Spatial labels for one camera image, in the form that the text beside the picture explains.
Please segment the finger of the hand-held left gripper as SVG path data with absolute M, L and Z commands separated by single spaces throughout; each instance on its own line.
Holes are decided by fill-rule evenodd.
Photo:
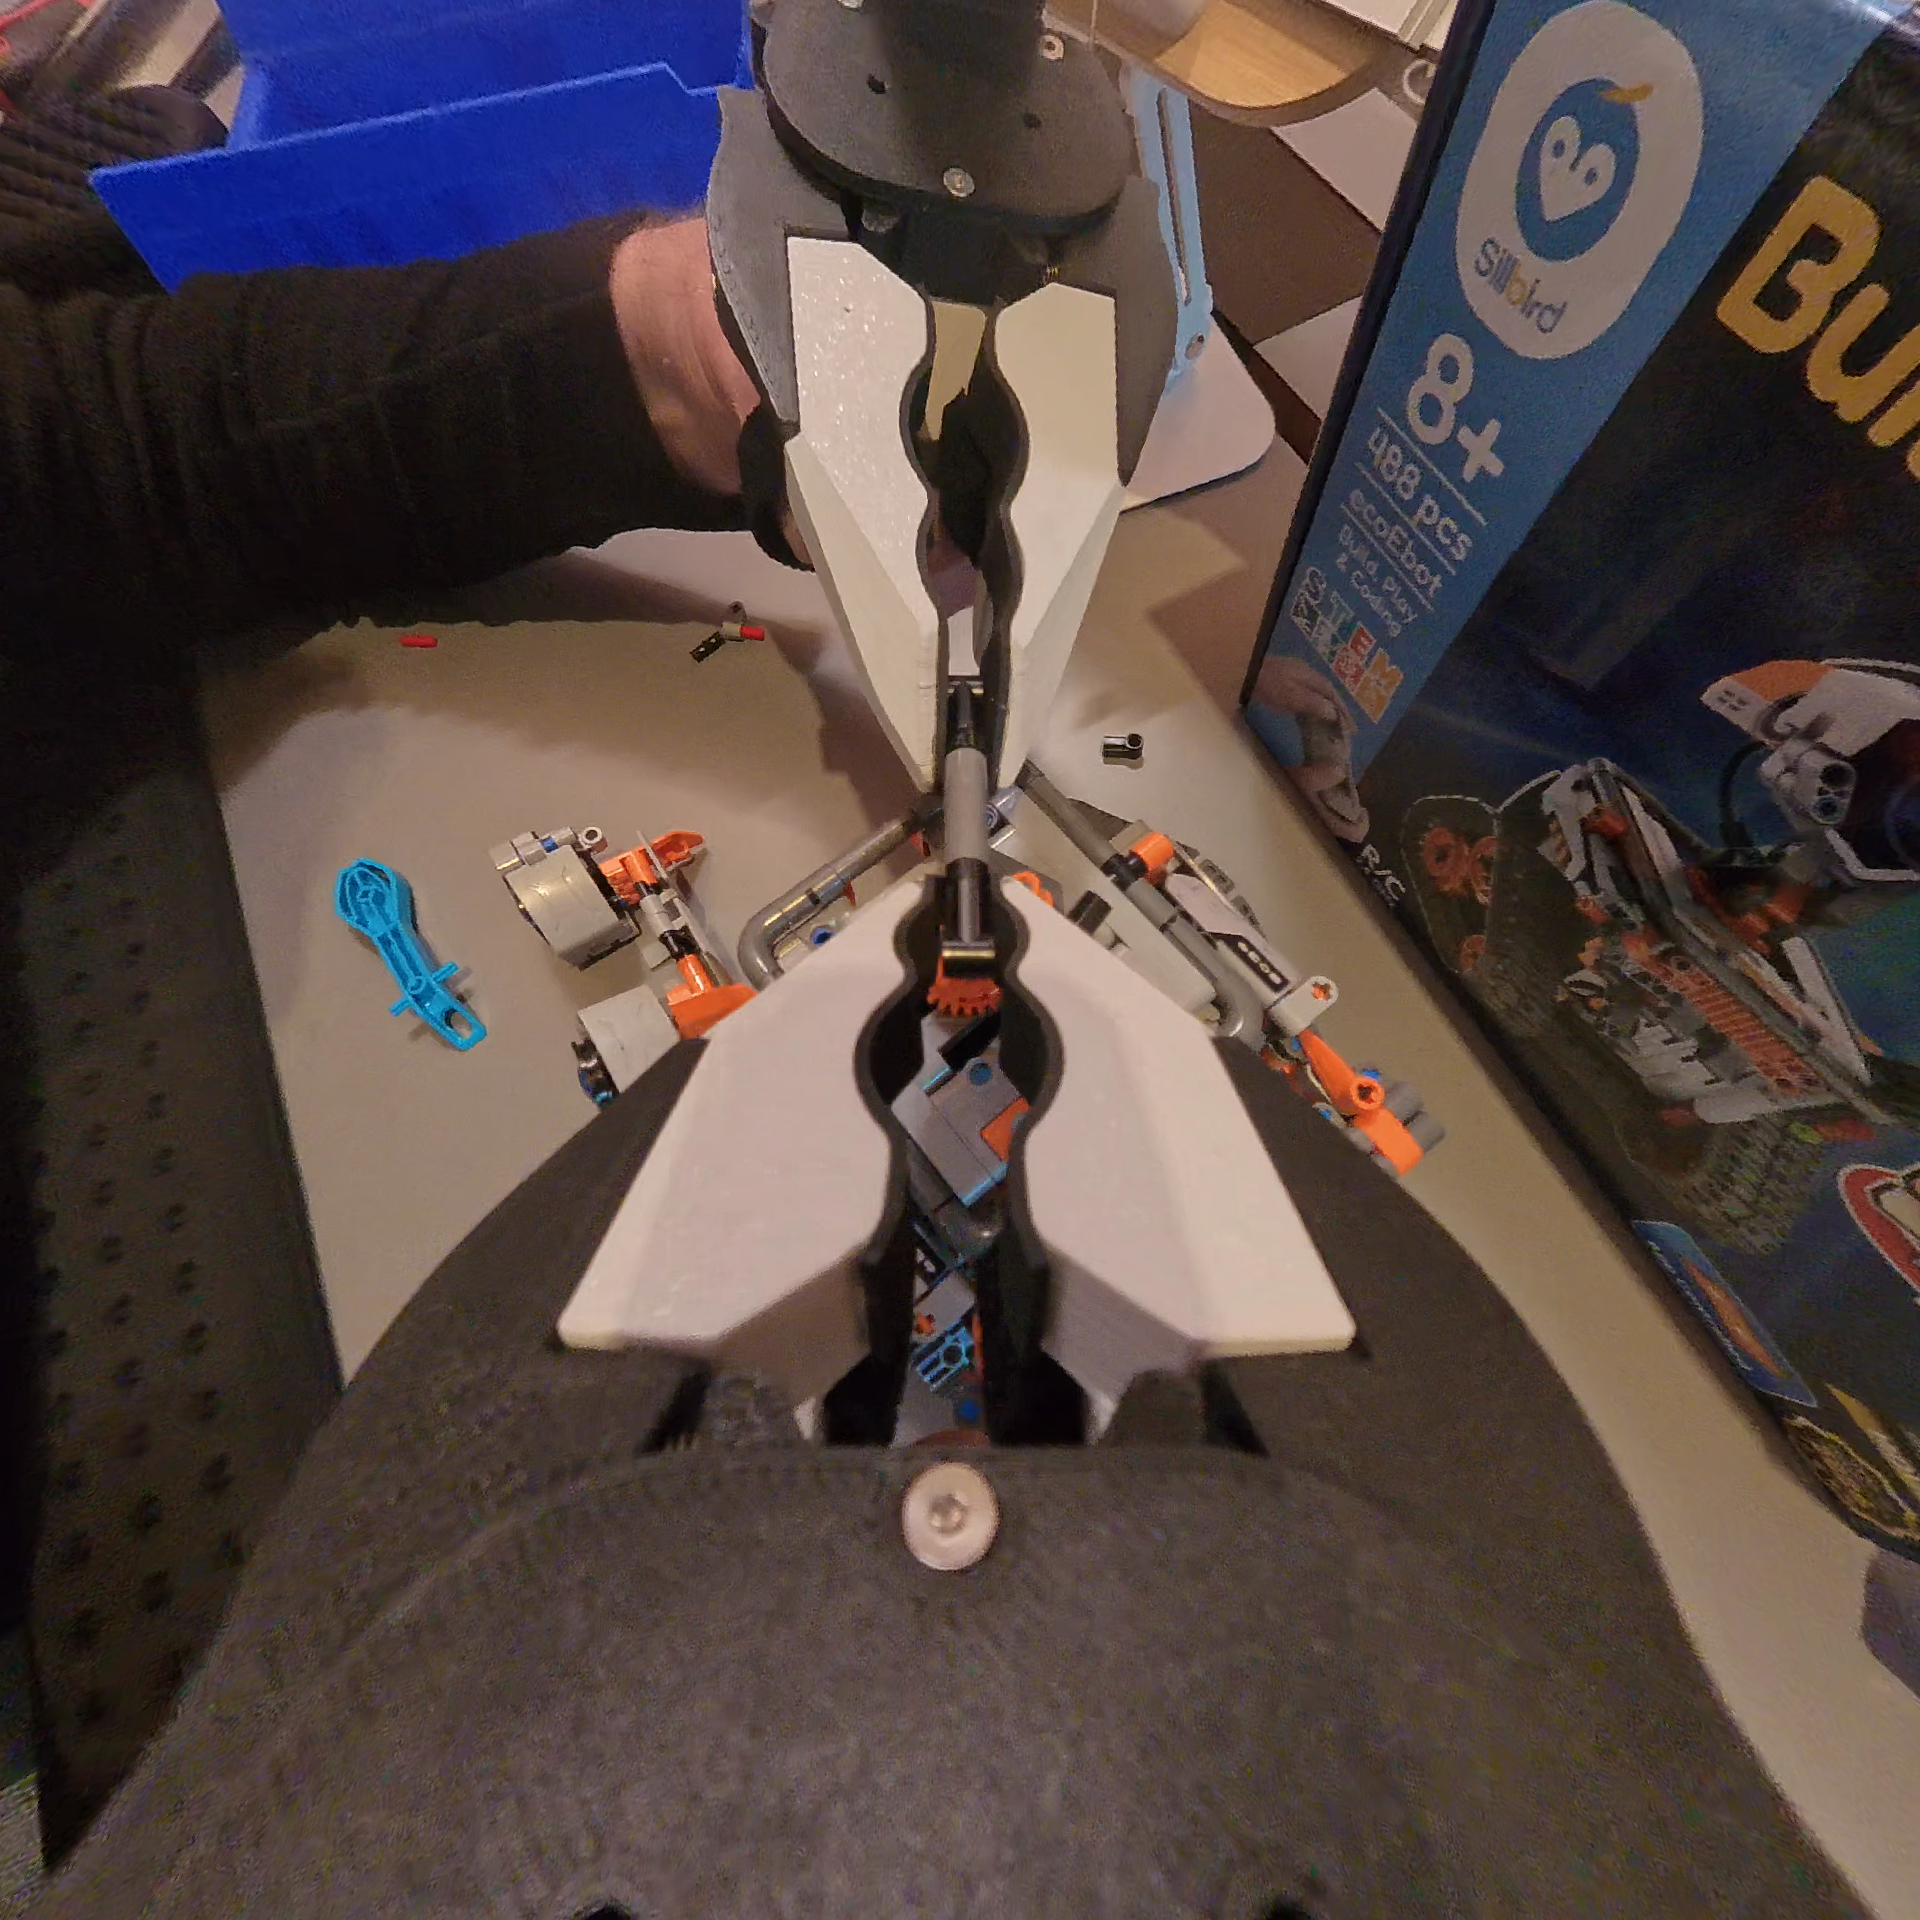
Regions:
M 931 361 L 928 302 L 853 242 L 794 235 L 787 258 L 801 399 L 789 502 L 869 702 L 931 789 L 945 633 L 926 566 L 934 493 L 910 431 Z
M 980 550 L 992 627 L 980 677 L 992 776 L 1016 780 L 1042 741 L 1121 506 L 1115 306 L 1054 283 L 1005 306 L 990 399 L 1012 420 L 1005 490 Z

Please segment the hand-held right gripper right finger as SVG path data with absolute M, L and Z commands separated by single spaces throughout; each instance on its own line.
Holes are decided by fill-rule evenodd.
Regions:
M 1022 883 L 994 907 L 1016 1119 L 980 1332 L 992 1421 L 1356 1341 L 1227 1049 Z

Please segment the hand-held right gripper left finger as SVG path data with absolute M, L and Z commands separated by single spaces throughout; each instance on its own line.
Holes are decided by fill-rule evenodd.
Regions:
M 579 1352 L 650 1351 L 756 1374 L 821 1431 L 896 1437 L 912 1333 L 905 1169 L 859 1079 L 869 1025 L 910 986 L 903 878 L 815 959 L 694 1047 L 602 1244 L 561 1313 Z

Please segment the grey orange brick assembly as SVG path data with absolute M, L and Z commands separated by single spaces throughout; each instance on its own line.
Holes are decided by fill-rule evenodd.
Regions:
M 980 747 L 977 680 L 948 685 L 942 734 L 942 976 L 953 983 L 992 983 L 997 959 L 992 926 L 985 907 L 990 887 L 990 763 Z

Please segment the person's left forearm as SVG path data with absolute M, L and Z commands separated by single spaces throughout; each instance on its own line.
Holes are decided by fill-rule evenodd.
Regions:
M 165 291 L 84 133 L 5 131 L 2 635 L 210 635 L 467 586 L 635 528 L 731 531 L 637 393 L 611 267 L 635 215 L 454 260 Z

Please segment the orange black toy claw arm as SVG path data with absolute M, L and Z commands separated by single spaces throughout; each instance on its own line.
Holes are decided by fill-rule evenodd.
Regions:
M 1445 1125 L 1410 1081 L 1394 1079 L 1380 1068 L 1352 1065 L 1311 1027 L 1284 1030 L 1279 1021 L 1263 1015 L 1261 1059 L 1371 1163 L 1395 1179 L 1417 1167 L 1445 1137 Z

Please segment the person's left hand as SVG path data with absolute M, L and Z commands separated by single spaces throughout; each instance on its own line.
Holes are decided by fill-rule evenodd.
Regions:
M 622 238 L 611 298 L 640 402 L 670 464 L 713 496 L 738 496 L 738 444 L 757 387 L 720 323 L 708 221 L 650 219 Z

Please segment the white stand base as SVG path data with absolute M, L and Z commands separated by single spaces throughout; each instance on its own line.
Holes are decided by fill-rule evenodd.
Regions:
M 1124 497 L 1124 507 L 1133 509 L 1253 468 L 1272 444 L 1276 420 L 1213 315 L 1189 101 L 1140 63 L 1126 63 L 1121 80 L 1141 172 L 1160 192 L 1164 243 L 1177 303 L 1164 400 Z

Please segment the grey tracked toy robot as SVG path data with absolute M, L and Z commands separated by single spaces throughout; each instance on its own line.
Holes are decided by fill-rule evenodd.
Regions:
M 905 1169 L 903 1224 L 912 1240 L 912 1333 L 896 1437 L 1079 1443 L 1115 1405 L 1073 1392 L 1068 1421 L 992 1421 L 990 1357 L 980 1332 L 982 1291 L 1005 1224 L 1005 1181 L 1016 1119 L 1029 1104 L 999 1068 L 1003 946 L 994 907 L 1006 880 L 1054 907 L 1073 927 L 1200 1021 L 1227 1049 L 1255 1125 L 1261 1017 L 1312 1027 L 1336 999 L 1328 976 L 1293 969 L 1261 926 L 1239 910 L 1234 887 L 1206 859 L 1140 820 L 1119 820 L 1058 793 L 1036 763 L 990 798 L 992 983 L 942 976 L 942 807 L 917 807 L 869 833 L 765 907 L 738 936 L 738 972 L 757 992 L 821 953 L 873 898 L 903 878 L 923 878 L 931 902 L 899 927 L 910 986 L 869 1025 L 859 1079 L 884 1100 Z M 802 1428 L 827 1443 L 825 1399 L 799 1406 Z

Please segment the light blue brick separator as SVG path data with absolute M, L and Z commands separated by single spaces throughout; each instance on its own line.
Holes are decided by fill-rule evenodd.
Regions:
M 484 1022 L 460 1001 L 448 980 L 454 961 L 440 963 L 421 936 L 413 887 L 377 859 L 354 859 L 335 880 L 335 910 L 383 959 L 396 999 L 394 1017 L 413 1015 L 444 1044 L 472 1049 L 489 1036 Z

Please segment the plain blue storage bin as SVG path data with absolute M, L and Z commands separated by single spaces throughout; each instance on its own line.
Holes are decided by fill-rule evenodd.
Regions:
M 737 73 L 740 1 L 223 1 L 243 124 L 279 138 L 664 65 Z

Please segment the blue storage bin with tag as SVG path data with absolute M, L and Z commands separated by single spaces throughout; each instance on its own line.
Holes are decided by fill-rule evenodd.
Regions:
M 717 88 L 664 63 L 307 125 L 244 75 L 228 143 L 102 166 L 92 189 L 166 287 L 203 272 L 457 258 L 522 235 L 701 200 Z

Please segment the black dimpled mat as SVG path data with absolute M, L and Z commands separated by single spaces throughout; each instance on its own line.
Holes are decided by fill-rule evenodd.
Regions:
M 5 1618 L 57 1863 L 343 1376 L 187 699 L 5 725 L 2 907 Z

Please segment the blue robot kit box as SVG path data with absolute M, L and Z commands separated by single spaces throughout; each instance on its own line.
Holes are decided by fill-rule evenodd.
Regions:
M 1918 1548 L 1918 30 L 1467 4 L 1247 712 Z

